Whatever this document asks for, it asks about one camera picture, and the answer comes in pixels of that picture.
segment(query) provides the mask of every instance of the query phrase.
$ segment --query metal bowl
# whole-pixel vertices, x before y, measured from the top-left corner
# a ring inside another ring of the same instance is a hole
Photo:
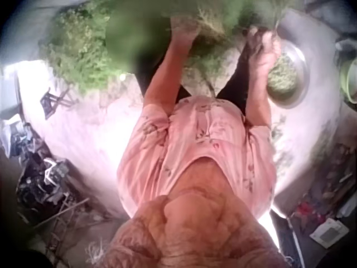
[[[269,98],[277,106],[290,109],[300,104],[304,99],[310,82],[310,72],[304,54],[296,45],[287,40],[282,40],[281,44],[282,52],[286,53],[296,68],[297,85],[289,95],[285,95],[283,97],[278,94],[268,92]]]

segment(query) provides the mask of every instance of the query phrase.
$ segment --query short sleeve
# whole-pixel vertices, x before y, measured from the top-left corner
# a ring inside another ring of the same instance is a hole
[[[276,184],[276,168],[273,162],[274,148],[271,131],[266,126],[247,128],[247,178],[252,178],[253,214],[260,217],[270,208]]]
[[[157,163],[164,154],[167,129],[168,116],[161,107],[143,108],[117,172],[120,200],[130,217],[155,196],[152,173],[160,171]]]
[[[135,125],[126,149],[126,156],[137,153],[164,142],[168,129],[168,116],[164,110],[155,104],[143,108],[140,118]]]

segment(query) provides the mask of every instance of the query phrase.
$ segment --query green plant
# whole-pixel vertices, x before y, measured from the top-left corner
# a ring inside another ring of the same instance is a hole
[[[55,73],[81,92],[103,89],[110,78],[132,72],[139,56],[162,57],[170,40],[169,17],[185,15],[202,28],[187,67],[215,77],[237,32],[257,22],[273,21],[273,28],[290,1],[91,0],[60,12],[42,50]]]
[[[62,11],[53,22],[42,52],[55,74],[75,83],[84,93],[106,88],[121,73],[105,48],[110,18],[108,1],[96,0]]]

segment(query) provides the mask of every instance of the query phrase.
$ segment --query pink floral dress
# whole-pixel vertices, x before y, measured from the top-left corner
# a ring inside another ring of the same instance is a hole
[[[149,104],[118,168],[124,209],[133,217],[141,204],[169,194],[195,160],[210,157],[258,218],[270,208],[276,184],[270,136],[268,127],[247,126],[239,108],[227,100],[185,98],[169,117]]]

